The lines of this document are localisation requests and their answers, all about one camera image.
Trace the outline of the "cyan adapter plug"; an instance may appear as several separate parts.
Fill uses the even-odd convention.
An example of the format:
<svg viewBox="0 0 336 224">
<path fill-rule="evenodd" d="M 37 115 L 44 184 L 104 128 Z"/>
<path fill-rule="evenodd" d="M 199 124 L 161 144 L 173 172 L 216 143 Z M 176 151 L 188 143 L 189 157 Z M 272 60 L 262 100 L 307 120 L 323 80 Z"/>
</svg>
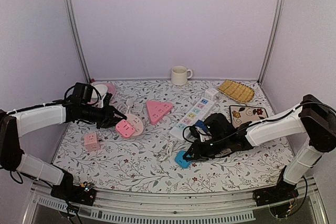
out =
<svg viewBox="0 0 336 224">
<path fill-rule="evenodd" d="M 183 155 L 186 153 L 186 151 L 181 150 L 177 153 L 176 157 L 175 157 L 175 162 L 182 168 L 182 169 L 187 169 L 190 166 L 190 161 L 186 161 L 183 158 Z"/>
</svg>

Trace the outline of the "pink adapter plug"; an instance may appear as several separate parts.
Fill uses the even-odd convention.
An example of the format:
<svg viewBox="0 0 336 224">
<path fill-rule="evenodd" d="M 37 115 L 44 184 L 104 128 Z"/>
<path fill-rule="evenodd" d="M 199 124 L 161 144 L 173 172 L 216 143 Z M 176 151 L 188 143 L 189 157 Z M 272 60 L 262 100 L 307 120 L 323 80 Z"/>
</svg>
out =
<svg viewBox="0 0 336 224">
<path fill-rule="evenodd" d="M 123 138 L 130 138 L 135 133 L 134 127 L 124 119 L 116 124 L 115 129 Z"/>
</svg>

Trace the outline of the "dark blue cube socket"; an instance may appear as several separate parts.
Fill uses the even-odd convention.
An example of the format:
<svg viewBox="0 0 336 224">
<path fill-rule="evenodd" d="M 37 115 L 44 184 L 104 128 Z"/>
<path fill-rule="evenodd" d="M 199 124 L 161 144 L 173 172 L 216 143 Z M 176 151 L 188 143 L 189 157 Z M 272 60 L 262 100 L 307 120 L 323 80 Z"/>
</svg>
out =
<svg viewBox="0 0 336 224">
<path fill-rule="evenodd" d="M 201 120 L 197 120 L 194 124 L 195 127 L 199 127 L 200 129 L 202 129 L 204 132 L 207 131 L 206 125 L 204 124 L 203 121 Z"/>
</svg>

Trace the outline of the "white multicolour power strip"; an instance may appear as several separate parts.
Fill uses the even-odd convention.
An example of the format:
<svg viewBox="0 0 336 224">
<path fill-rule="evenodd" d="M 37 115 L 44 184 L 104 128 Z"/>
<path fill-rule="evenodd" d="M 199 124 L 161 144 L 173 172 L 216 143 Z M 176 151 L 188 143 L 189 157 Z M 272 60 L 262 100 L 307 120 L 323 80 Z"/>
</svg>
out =
<svg viewBox="0 0 336 224">
<path fill-rule="evenodd" d="M 201 97 L 195 105 L 177 122 L 177 124 L 169 131 L 171 137 L 178 140 L 183 139 L 183 130 L 188 126 L 194 125 L 198 120 L 205 119 L 206 115 L 215 105 L 214 101 L 211 101 L 205 97 Z"/>
</svg>

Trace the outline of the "pink cube socket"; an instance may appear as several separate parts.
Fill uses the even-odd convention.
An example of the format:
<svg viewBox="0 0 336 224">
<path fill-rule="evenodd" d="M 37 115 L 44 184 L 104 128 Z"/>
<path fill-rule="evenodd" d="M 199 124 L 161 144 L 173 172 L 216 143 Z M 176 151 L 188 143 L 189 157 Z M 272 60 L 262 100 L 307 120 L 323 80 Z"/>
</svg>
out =
<svg viewBox="0 0 336 224">
<path fill-rule="evenodd" d="M 85 134 L 83 139 L 87 151 L 93 152 L 101 149 L 96 132 Z"/>
</svg>

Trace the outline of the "pink triangular power socket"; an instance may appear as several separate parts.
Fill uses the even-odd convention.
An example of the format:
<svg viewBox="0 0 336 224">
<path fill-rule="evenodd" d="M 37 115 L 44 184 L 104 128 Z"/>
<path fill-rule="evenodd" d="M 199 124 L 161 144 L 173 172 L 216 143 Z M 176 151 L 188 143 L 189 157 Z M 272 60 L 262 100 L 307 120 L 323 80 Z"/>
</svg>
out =
<svg viewBox="0 0 336 224">
<path fill-rule="evenodd" d="M 173 108 L 173 104 L 169 102 L 158 102 L 148 100 L 146 102 L 150 123 L 156 125 L 165 115 Z"/>
</svg>

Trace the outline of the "round pink power hub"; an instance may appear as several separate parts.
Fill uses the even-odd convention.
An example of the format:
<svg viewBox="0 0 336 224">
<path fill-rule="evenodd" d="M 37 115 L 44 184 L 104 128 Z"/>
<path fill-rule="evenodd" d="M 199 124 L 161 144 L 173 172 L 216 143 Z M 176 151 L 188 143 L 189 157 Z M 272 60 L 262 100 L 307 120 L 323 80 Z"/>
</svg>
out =
<svg viewBox="0 0 336 224">
<path fill-rule="evenodd" d="M 143 133 L 144 131 L 144 124 L 142 120 L 134 114 L 127 113 L 126 114 L 126 121 L 134 128 L 134 133 L 132 134 L 132 137 L 139 136 Z"/>
</svg>

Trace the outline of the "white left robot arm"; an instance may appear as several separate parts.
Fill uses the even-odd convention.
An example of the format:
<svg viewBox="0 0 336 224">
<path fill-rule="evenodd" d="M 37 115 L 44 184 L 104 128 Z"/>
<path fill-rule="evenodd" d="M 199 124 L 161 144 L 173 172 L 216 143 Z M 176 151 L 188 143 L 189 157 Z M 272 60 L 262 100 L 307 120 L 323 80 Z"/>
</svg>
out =
<svg viewBox="0 0 336 224">
<path fill-rule="evenodd" d="M 109 104 L 111 97 L 109 93 L 106 95 L 101 108 L 69 97 L 28 110 L 1 111 L 1 168 L 45 183 L 51 187 L 50 194 L 55 198 L 92 206 L 97 192 L 91 183 L 75 185 L 71 173 L 26 154 L 19 139 L 51 125 L 75 121 L 94 124 L 98 129 L 116 126 L 127 117 Z"/>
</svg>

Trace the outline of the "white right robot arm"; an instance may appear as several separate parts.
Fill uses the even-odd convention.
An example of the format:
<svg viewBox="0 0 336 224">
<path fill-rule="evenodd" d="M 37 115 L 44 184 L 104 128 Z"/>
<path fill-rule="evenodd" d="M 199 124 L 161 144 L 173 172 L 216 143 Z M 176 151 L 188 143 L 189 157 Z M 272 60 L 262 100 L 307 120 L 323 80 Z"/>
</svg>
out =
<svg viewBox="0 0 336 224">
<path fill-rule="evenodd" d="M 208 116 L 204 125 L 210 139 L 201 141 L 202 134 L 196 133 L 196 127 L 192 126 L 192 136 L 196 139 L 183 155 L 187 162 L 226 157 L 278 138 L 307 134 L 308 139 L 295 158 L 281 170 L 276 185 L 253 192 L 257 206 L 296 198 L 299 180 L 324 153 L 335 149 L 335 109 L 311 94 L 305 95 L 299 104 L 287 111 L 246 122 L 238 128 L 221 113 Z"/>
</svg>

